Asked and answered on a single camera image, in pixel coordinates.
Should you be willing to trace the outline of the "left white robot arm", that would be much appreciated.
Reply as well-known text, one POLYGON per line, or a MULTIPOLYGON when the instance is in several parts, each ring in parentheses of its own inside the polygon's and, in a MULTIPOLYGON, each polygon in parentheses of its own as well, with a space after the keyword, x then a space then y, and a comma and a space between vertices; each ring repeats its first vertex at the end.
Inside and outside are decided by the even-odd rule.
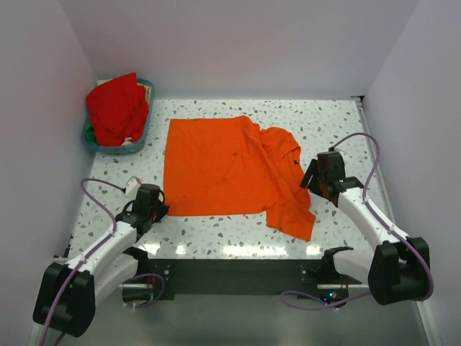
POLYGON ((87 250, 65 262, 53 262, 45 270, 32 313, 41 324, 39 343, 48 329, 80 337, 90 326, 97 306, 123 283, 148 279, 155 293, 142 303, 148 307, 162 298, 166 280, 151 272, 148 255, 137 241, 169 211, 161 188, 139 185, 122 212, 111 215, 111 227, 87 250))

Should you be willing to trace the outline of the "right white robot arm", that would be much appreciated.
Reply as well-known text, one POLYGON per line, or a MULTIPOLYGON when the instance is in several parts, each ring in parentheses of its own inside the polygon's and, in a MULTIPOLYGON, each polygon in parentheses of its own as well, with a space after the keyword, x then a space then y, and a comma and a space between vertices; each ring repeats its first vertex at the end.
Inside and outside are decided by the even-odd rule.
POLYGON ((347 177, 341 154, 333 149, 312 159, 302 188, 333 203, 361 231, 374 254, 366 257, 349 246, 328 249, 318 268, 323 279, 344 276, 368 286, 381 305, 425 301, 434 291, 429 245, 397 227, 369 198, 356 177, 347 177))

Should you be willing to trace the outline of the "orange t-shirt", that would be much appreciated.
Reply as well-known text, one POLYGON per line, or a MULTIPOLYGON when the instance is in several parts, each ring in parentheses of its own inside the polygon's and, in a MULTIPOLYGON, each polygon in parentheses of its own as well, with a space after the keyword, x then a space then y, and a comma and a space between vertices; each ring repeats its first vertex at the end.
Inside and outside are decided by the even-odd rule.
POLYGON ((268 227, 308 241, 315 215, 300 187, 300 155, 290 132, 246 116, 173 119, 164 159, 169 215, 264 212, 268 227))

